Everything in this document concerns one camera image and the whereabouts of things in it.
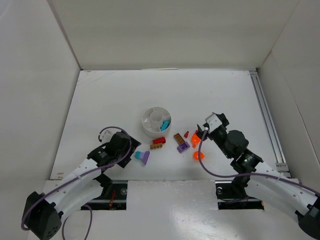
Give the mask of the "purple sloped lego piece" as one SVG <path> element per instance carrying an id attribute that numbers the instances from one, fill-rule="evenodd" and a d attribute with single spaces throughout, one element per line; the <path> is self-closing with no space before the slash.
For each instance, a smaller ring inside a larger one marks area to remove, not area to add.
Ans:
<path id="1" fill-rule="evenodd" d="M 144 165 L 147 164 L 149 156 L 150 156 L 150 152 L 149 151 L 140 152 L 140 156 L 139 157 L 140 157 L 140 160 L 142 161 L 142 163 Z"/>

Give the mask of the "purple butterfly lego brick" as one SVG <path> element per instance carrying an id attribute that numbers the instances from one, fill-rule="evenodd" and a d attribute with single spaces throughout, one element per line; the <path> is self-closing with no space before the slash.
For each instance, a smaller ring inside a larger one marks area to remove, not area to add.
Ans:
<path id="1" fill-rule="evenodd" d="M 190 148 L 190 145 L 185 141 L 178 145 L 177 150 L 179 153 L 182 153 L 189 148 Z"/>

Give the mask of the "teal lego piece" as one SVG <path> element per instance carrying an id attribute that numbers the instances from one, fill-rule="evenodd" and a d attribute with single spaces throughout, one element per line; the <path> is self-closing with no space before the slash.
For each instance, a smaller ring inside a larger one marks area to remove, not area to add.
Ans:
<path id="1" fill-rule="evenodd" d="M 171 122 L 169 120 L 165 120 L 160 127 L 160 131 L 165 131 L 170 126 L 170 123 Z"/>

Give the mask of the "teal square lego brick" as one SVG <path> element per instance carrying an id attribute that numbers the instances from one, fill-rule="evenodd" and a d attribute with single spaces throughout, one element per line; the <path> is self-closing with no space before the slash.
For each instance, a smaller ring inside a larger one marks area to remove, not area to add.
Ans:
<path id="1" fill-rule="evenodd" d="M 144 157 L 144 153 L 143 153 L 143 152 L 137 151 L 137 152 L 135 153 L 135 158 L 136 158 L 136 159 L 142 160 L 143 157 Z"/>

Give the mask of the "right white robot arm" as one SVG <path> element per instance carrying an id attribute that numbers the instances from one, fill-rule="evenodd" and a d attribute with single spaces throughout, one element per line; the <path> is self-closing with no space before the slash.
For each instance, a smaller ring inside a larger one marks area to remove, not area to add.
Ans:
<path id="1" fill-rule="evenodd" d="M 221 113 L 212 113 L 198 126 L 201 142 L 214 141 L 236 171 L 228 175 L 237 195 L 256 198 L 285 213 L 308 236 L 320 238 L 320 193 L 294 182 L 273 169 L 249 150 L 249 141 L 239 130 L 227 130 L 229 121 Z"/>

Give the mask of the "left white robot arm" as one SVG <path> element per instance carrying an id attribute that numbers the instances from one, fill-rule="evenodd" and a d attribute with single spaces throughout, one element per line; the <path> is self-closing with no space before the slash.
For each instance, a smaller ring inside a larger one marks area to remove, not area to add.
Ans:
<path id="1" fill-rule="evenodd" d="M 27 197 L 21 220 L 23 230 L 31 231 L 40 240 L 50 240 L 71 214 L 111 192 L 113 181 L 105 171 L 115 165 L 124 168 L 141 145 L 119 127 L 115 132 L 110 127 L 103 128 L 98 141 L 100 145 L 54 189 L 48 193 L 34 191 Z"/>

